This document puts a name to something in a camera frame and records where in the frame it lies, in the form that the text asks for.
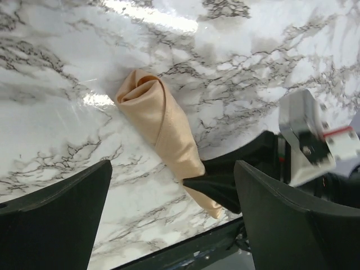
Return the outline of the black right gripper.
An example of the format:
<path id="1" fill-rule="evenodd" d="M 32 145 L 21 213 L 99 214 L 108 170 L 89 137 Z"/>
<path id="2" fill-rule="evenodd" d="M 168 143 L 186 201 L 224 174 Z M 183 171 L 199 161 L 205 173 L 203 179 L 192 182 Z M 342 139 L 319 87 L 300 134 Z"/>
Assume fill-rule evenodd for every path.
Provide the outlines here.
<path id="1" fill-rule="evenodd" d="M 292 149 L 281 135 L 278 135 L 277 146 L 280 161 L 278 179 L 289 185 L 291 173 L 293 172 L 291 162 L 294 161 L 294 158 L 291 157 Z M 359 158 L 346 161 L 344 165 L 340 166 L 342 169 L 345 169 L 350 164 L 353 165 L 347 175 L 324 172 L 318 177 L 301 184 L 296 184 L 294 187 L 322 200 L 359 208 L 359 163 L 355 163 L 355 161 L 359 161 Z"/>

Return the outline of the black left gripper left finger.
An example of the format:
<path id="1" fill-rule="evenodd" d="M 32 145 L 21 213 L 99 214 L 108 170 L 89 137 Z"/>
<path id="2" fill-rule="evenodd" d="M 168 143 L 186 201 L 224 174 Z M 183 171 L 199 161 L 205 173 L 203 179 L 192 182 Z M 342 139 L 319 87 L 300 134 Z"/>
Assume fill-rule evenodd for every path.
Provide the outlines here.
<path id="1" fill-rule="evenodd" d="M 1 269 L 87 269 L 112 171 L 103 160 L 1 203 Z"/>

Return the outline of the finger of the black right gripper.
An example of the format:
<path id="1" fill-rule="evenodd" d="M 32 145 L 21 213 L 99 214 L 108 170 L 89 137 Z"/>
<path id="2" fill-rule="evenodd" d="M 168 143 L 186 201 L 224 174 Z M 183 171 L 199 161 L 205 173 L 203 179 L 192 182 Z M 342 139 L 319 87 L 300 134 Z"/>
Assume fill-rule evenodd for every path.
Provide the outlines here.
<path id="1" fill-rule="evenodd" d="M 222 156 L 203 162 L 204 180 L 233 180 L 237 161 L 245 161 L 266 175 L 279 180 L 278 136 L 264 131 L 246 145 Z"/>
<path id="2" fill-rule="evenodd" d="M 185 187 L 199 191 L 235 214 L 241 213 L 241 206 L 232 174 L 210 175 L 187 178 Z"/>

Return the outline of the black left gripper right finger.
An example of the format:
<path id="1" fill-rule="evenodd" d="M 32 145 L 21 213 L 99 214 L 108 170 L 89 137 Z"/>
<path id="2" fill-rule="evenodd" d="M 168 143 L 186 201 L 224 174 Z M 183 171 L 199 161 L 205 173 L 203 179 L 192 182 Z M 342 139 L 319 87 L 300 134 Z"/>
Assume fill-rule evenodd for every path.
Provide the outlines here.
<path id="1" fill-rule="evenodd" d="M 244 161 L 234 176 L 256 269 L 359 269 L 359 209 L 311 196 Z"/>

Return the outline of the peach cloth napkin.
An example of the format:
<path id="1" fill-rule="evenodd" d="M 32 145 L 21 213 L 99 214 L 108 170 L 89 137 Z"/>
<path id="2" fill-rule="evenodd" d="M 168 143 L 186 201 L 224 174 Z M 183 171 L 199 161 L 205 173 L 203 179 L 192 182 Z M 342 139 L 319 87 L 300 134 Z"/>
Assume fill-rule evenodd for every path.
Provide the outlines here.
<path id="1" fill-rule="evenodd" d="M 115 103 L 180 183 L 205 175 L 187 116 L 160 78 L 133 70 Z"/>

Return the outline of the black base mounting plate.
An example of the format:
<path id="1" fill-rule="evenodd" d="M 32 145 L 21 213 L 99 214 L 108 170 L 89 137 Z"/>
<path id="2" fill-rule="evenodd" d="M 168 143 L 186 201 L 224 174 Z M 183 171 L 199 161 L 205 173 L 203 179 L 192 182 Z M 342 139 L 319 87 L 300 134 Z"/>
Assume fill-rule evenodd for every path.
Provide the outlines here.
<path id="1" fill-rule="evenodd" d="M 238 251 L 250 251 L 242 217 L 120 265 L 116 269 L 203 269 Z"/>

